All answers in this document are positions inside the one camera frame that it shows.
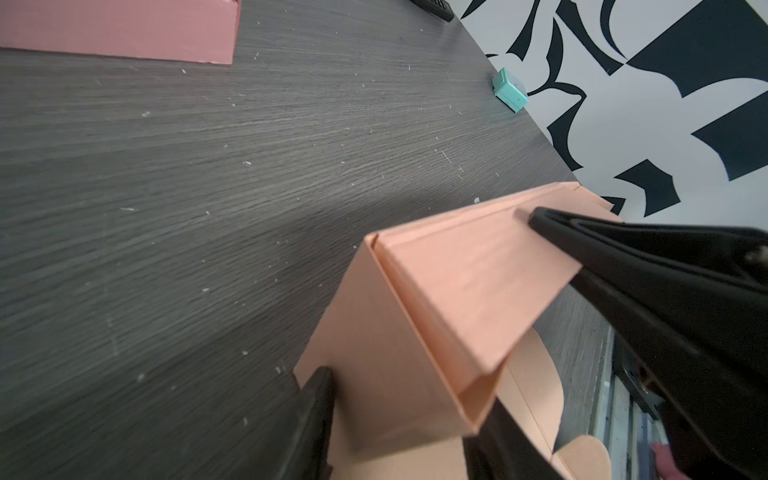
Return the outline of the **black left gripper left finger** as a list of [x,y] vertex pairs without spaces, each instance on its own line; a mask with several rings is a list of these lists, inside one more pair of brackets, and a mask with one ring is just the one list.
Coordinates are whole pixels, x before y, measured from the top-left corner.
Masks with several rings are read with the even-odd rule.
[[317,368],[278,428],[273,479],[329,479],[328,450],[336,400],[332,370]]

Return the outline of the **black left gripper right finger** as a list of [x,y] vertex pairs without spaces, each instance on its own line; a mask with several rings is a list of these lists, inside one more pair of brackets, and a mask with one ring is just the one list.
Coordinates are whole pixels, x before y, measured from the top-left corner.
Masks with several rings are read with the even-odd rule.
[[475,436],[463,439],[470,480],[562,480],[496,399]]

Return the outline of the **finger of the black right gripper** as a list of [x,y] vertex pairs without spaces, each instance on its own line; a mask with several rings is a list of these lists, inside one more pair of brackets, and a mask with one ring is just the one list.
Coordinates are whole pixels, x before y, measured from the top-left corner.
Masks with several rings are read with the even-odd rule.
[[655,265],[744,282],[767,280],[767,233],[746,227],[623,223],[537,207],[529,226],[594,272]]
[[691,479],[767,476],[767,387],[733,370],[590,271],[572,280],[651,374],[676,466]]

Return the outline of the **peach cardboard box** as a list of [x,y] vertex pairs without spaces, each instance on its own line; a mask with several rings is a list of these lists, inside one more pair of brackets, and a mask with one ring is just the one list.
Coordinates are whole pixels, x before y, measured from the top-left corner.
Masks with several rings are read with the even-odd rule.
[[538,207],[613,219],[559,182],[364,238],[294,370],[300,384],[333,373],[333,478],[465,479],[463,441],[494,404],[522,431],[510,453],[610,477],[597,438],[555,444],[563,387],[534,323],[580,264],[529,227]]

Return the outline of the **pink cardboard box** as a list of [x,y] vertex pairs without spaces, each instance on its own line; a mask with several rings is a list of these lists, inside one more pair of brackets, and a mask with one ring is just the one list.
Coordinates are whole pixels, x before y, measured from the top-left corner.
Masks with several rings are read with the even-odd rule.
[[230,65],[239,1],[3,1],[3,48]]

